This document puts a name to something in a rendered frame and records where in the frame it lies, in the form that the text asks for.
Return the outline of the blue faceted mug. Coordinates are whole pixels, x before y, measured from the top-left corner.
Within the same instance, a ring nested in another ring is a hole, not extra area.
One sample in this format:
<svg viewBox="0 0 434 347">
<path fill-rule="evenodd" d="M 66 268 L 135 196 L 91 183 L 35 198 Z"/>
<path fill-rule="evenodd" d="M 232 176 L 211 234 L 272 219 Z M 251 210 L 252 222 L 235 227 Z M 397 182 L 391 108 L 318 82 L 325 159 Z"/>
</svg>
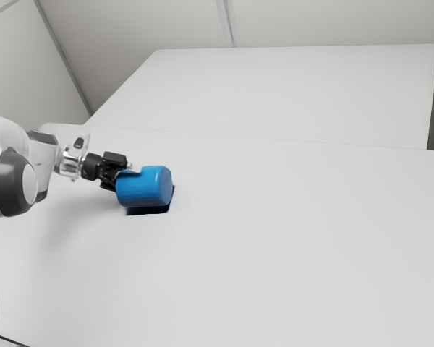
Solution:
<svg viewBox="0 0 434 347">
<path fill-rule="evenodd" d="M 123 207 L 156 207 L 170 203 L 173 182 L 165 166 L 143 166 L 139 173 L 121 171 L 115 184 L 116 197 Z"/>
</svg>

